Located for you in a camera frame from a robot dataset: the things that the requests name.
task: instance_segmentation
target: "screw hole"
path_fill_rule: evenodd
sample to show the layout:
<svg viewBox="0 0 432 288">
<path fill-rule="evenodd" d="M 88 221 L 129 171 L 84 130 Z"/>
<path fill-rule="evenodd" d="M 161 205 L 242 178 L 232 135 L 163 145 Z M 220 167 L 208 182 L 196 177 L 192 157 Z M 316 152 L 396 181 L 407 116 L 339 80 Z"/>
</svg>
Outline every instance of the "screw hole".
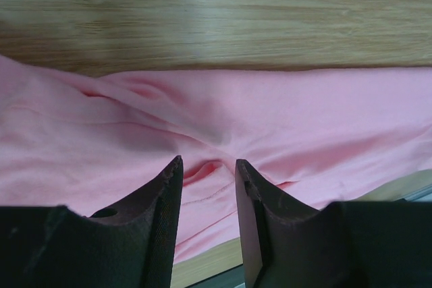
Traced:
<svg viewBox="0 0 432 288">
<path fill-rule="evenodd" d="M 92 219 L 103 219 L 105 217 L 111 217 L 117 214 L 114 208 L 104 208 L 95 212 L 91 218 Z"/>
</svg>

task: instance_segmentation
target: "pink cloth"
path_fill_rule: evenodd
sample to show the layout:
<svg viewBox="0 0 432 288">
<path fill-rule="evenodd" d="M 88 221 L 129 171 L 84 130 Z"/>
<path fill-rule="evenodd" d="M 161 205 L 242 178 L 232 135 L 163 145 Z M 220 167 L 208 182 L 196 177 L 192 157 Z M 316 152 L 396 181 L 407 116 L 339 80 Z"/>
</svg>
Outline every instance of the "pink cloth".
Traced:
<svg viewBox="0 0 432 288">
<path fill-rule="evenodd" d="M 94 79 L 0 57 L 0 204 L 89 215 L 181 154 L 180 262 L 238 236 L 237 158 L 322 208 L 431 168 L 431 126 L 432 69 Z"/>
</svg>

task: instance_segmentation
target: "wooden surface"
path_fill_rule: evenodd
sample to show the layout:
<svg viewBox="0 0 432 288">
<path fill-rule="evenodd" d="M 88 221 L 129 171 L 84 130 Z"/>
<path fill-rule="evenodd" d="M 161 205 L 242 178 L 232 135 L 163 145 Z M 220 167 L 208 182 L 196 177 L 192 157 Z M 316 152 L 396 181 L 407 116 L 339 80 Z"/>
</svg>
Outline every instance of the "wooden surface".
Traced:
<svg viewBox="0 0 432 288">
<path fill-rule="evenodd" d="M 432 65 L 432 0 L 0 0 L 0 53 L 126 69 Z"/>
<path fill-rule="evenodd" d="M 356 200 L 394 201 L 431 186 L 432 170 L 424 170 L 391 181 Z M 242 263 L 240 238 L 233 239 L 195 258 L 175 264 L 171 288 L 185 288 Z"/>
</svg>

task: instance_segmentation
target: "black plastic part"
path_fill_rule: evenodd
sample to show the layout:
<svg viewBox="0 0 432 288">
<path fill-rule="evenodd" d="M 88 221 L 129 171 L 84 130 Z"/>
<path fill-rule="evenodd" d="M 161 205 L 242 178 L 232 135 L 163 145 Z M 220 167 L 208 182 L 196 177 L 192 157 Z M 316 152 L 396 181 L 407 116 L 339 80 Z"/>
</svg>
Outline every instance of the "black plastic part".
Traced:
<svg viewBox="0 0 432 288">
<path fill-rule="evenodd" d="M 90 218 L 65 206 L 1 207 L 1 286 L 168 288 L 182 184 L 178 156 Z"/>
<path fill-rule="evenodd" d="M 432 287 L 432 203 L 315 210 L 236 166 L 246 288 Z"/>
</svg>

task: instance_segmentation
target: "pink fabric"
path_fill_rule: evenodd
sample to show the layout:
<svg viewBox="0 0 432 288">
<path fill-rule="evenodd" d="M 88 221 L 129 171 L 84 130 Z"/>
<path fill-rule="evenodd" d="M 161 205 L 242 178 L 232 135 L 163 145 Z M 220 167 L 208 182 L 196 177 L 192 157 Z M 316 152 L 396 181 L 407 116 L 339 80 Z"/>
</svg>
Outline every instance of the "pink fabric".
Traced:
<svg viewBox="0 0 432 288">
<path fill-rule="evenodd" d="M 0 204 L 89 215 L 181 154 L 179 262 L 238 236 L 237 158 L 322 208 L 431 168 L 431 107 L 431 69 L 94 79 L 0 57 Z"/>
</svg>

